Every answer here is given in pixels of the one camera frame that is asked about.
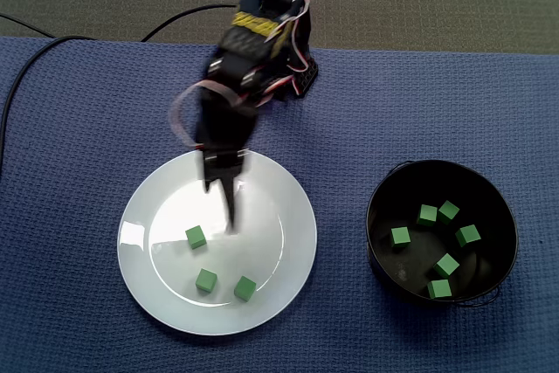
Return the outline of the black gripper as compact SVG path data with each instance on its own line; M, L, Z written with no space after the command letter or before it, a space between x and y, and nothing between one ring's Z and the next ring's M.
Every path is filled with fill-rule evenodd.
M208 193L214 182L221 182L228 226L235 231L234 181L243 168L241 151L256 126L258 110L245 104L233 106L223 95L209 89L201 90L200 106L196 140L202 144L204 191Z

